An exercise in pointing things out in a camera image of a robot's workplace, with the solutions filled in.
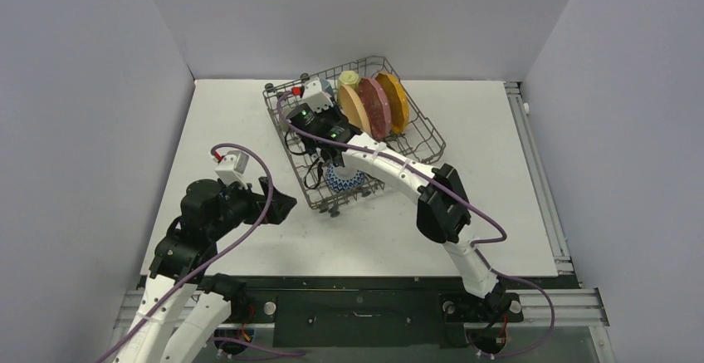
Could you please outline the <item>grey wire dish rack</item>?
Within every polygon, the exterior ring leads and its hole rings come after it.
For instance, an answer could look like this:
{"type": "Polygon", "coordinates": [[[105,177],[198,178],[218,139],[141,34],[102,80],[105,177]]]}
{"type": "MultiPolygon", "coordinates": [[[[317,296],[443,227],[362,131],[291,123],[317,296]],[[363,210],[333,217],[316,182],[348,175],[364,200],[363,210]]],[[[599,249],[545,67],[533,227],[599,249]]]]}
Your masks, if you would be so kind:
{"type": "MultiPolygon", "coordinates": [[[[330,213],[333,217],[339,214],[340,207],[343,205],[367,198],[372,194],[383,193],[385,185],[382,181],[367,175],[360,185],[352,189],[340,192],[333,190],[325,178],[325,170],[330,167],[330,164],[324,163],[316,156],[306,154],[300,138],[281,122],[276,103],[282,94],[292,93],[295,87],[304,86],[314,77],[326,79],[336,87],[338,77],[343,71],[355,71],[362,77],[371,78],[380,72],[398,75],[386,57],[372,55],[323,71],[304,71],[292,80],[267,81],[262,91],[268,114],[293,168],[296,181],[304,193],[307,205],[314,211],[330,213]]],[[[384,142],[390,149],[401,155],[423,164],[436,164],[443,156],[446,142],[432,121],[418,108],[411,94],[407,92],[406,96],[409,103],[409,123],[401,133],[390,134],[384,142]]]]}

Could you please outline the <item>cream plate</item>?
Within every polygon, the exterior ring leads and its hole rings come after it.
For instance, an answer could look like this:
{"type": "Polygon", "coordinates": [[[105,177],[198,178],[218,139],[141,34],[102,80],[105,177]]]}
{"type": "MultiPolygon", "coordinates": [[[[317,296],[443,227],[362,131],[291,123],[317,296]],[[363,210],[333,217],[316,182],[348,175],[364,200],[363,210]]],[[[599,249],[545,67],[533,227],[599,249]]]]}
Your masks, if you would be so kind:
{"type": "Polygon", "coordinates": [[[350,124],[369,135],[371,134],[371,126],[366,109],[353,87],[347,85],[338,87],[337,104],[350,124]]]}

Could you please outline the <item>pale yellow mug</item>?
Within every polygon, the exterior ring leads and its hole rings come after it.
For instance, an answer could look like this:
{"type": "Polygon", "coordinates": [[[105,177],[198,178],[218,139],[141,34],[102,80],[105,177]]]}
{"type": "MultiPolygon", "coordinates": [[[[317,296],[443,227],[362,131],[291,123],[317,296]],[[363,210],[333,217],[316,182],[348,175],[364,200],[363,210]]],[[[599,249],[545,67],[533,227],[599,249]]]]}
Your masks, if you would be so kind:
{"type": "Polygon", "coordinates": [[[342,71],[337,78],[337,87],[348,86],[353,90],[357,91],[359,89],[359,82],[361,76],[356,71],[342,71]]]}

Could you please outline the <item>pink plate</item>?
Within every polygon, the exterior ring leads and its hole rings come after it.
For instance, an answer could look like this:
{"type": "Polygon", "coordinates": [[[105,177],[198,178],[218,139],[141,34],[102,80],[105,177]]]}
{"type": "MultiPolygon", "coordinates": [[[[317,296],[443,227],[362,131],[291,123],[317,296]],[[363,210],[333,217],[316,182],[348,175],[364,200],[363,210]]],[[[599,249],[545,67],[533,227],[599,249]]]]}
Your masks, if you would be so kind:
{"type": "Polygon", "coordinates": [[[376,140],[387,137],[391,131],[391,112],[388,97],[382,86],[369,77],[362,77],[358,84],[359,98],[366,110],[371,135],[376,140]]]}

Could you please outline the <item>orange patterned small bowl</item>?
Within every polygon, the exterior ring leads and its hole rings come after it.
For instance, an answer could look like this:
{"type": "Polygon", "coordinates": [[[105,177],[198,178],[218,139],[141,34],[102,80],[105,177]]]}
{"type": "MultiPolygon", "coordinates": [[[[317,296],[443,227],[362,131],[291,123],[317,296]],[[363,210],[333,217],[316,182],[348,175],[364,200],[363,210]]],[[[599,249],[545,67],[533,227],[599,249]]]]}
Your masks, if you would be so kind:
{"type": "Polygon", "coordinates": [[[334,194],[343,193],[361,186],[365,173],[344,166],[330,164],[325,169],[325,182],[334,194]]]}

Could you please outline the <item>yellow polka dot plate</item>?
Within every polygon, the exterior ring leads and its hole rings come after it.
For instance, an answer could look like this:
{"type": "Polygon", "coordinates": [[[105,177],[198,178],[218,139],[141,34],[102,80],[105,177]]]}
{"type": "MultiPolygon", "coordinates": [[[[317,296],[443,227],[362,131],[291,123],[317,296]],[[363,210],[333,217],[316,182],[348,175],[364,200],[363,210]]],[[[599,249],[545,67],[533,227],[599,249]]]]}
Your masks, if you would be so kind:
{"type": "Polygon", "coordinates": [[[410,108],[405,89],[399,79],[388,72],[379,72],[374,78],[384,90],[391,112],[391,133],[400,135],[408,126],[410,108]]]}

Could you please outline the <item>blue mug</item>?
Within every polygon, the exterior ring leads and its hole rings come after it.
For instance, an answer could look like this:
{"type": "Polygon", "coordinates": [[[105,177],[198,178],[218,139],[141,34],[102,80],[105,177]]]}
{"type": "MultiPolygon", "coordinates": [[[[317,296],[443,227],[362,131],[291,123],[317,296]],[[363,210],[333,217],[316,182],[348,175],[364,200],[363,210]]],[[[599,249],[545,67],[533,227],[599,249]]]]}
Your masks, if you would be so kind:
{"type": "Polygon", "coordinates": [[[335,89],[331,85],[330,81],[325,79],[325,78],[320,78],[320,85],[323,90],[323,92],[331,99],[334,100],[335,98],[335,89]]]}

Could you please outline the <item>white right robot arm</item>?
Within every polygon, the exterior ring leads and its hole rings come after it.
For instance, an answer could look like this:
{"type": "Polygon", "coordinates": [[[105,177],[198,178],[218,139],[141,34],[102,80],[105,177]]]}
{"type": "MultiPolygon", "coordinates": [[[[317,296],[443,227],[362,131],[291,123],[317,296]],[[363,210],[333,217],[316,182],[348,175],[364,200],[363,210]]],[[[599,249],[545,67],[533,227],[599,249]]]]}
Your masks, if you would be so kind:
{"type": "Polygon", "coordinates": [[[335,109],[329,110],[330,118],[307,104],[299,104],[289,113],[280,106],[276,110],[280,120],[300,137],[307,153],[378,179],[415,204],[418,231],[442,245],[452,260],[470,294],[468,307],[474,316],[494,322],[521,314],[517,296],[507,293],[506,284],[479,250],[483,241],[468,229],[473,214],[491,225],[496,221],[469,204],[454,167],[434,167],[401,155],[350,124],[335,109]]]}

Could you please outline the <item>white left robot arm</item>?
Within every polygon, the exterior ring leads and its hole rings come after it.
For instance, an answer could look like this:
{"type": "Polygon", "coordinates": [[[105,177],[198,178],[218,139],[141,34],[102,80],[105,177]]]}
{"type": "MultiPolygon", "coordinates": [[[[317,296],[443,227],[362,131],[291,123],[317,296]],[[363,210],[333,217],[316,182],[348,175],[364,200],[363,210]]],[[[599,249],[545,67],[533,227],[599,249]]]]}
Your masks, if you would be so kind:
{"type": "Polygon", "coordinates": [[[280,224],[295,198],[259,179],[262,192],[248,185],[201,179],[181,200],[181,214],[158,243],[144,294],[130,325],[132,337],[111,353],[116,362],[191,362],[225,321],[247,313],[246,285],[205,270],[217,242],[238,225],[280,224]]]}

